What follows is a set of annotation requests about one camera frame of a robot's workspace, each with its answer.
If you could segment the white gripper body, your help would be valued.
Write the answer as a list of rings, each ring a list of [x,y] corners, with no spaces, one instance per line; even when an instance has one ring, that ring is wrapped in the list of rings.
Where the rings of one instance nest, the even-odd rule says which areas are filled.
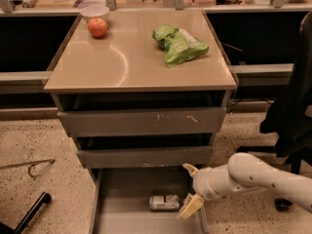
[[[198,170],[193,177],[194,191],[206,201],[211,201],[219,197],[219,195],[213,190],[210,182],[211,170],[211,168]]]

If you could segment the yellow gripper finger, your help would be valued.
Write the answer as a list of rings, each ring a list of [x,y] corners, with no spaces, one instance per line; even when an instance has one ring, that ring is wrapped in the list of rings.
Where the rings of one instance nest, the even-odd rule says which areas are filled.
[[[199,170],[191,164],[184,163],[182,166],[188,171],[191,177],[194,177],[199,172]]]
[[[179,217],[188,219],[197,213],[204,205],[204,199],[197,194],[188,194],[184,200],[183,206],[179,210]]]

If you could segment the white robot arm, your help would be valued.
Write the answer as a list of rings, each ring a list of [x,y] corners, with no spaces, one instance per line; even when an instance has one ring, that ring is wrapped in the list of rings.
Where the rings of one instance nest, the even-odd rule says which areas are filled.
[[[190,218],[205,201],[211,201],[228,193],[252,192],[270,189],[283,198],[312,212],[312,179],[276,169],[249,153],[235,153],[226,165],[197,169],[182,165],[193,178],[195,194],[188,194],[179,216]]]

